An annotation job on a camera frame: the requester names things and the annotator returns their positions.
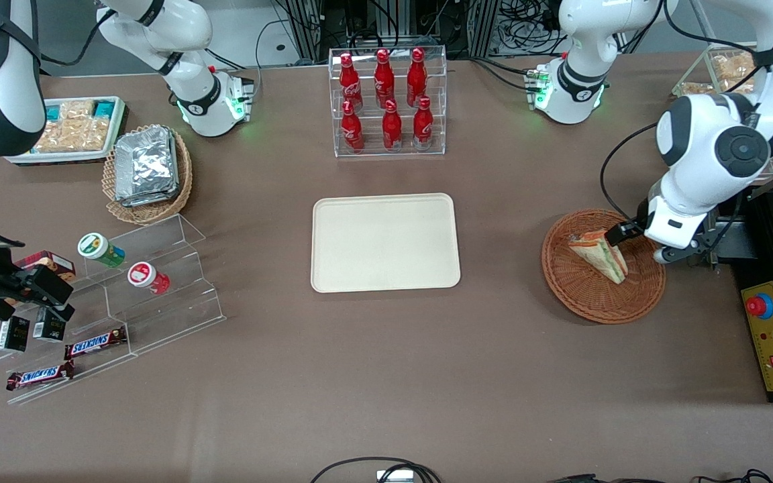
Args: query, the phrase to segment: red emergency stop button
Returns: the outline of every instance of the red emergency stop button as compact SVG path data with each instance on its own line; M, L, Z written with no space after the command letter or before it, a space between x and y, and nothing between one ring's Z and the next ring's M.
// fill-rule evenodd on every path
M770 319L773 315L773 300L768 294L758 293L745 300L745 310L748 314L761 319Z

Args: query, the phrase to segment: acrylic bottle rack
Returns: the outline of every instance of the acrylic bottle rack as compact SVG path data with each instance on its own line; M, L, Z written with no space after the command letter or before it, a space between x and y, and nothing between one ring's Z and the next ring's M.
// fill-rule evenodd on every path
M330 109L333 126L333 148L337 157L344 156L418 156L442 155L446 152L446 47L421 46L425 51L425 70L427 83L425 94L431 98L431 113L433 125L431 129L431 147L420 151L413 147L413 116L416 107L407 104L407 71L411 67L411 50L414 47L392 48L390 66L395 73L395 100L401 116L402 147L399 152L389 152L383 143L384 110L378 106L374 92L374 69L377 67L378 47L331 49L328 70L330 73ZM354 68L360 76L362 91L362 112L357 113L362 123L362 137L365 148L361 153L355 153L344 141L342 134L342 85L340 74L342 67L340 55L352 53Z

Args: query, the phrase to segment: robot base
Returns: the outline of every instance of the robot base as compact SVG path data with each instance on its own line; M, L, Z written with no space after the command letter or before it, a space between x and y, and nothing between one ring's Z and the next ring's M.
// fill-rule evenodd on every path
M215 138L229 132L241 122L249 122L252 115L252 94L254 83L249 79L230 76L224 72L216 72L214 76L220 81L221 93L217 100L202 116L187 115L187 111L178 104L184 121L198 134L206 138Z
M562 59L555 58L550 63L540 64L536 70L524 74L527 102L531 110L540 110L558 123L583 122L593 109L601 104L604 86L585 101L575 101L571 94L562 88L556 76L556 70L561 64Z

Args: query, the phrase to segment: small black box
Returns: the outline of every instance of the small black box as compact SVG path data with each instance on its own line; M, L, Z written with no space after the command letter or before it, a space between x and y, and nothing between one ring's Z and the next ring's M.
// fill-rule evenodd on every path
M25 343L28 342L28 326L30 326L30 322L19 317L3 321L0 329L0 351L25 352Z
M64 321L52 314L52 310L41 307L38 310L38 320L34 322L35 339L49 340L49 342L61 342L64 340Z

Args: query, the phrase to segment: aluminum foil package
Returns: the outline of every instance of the aluminum foil package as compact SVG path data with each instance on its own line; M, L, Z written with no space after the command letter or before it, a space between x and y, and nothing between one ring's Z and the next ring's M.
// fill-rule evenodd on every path
M123 206L167 201L178 195L178 162L172 130L153 125L115 143L115 199Z

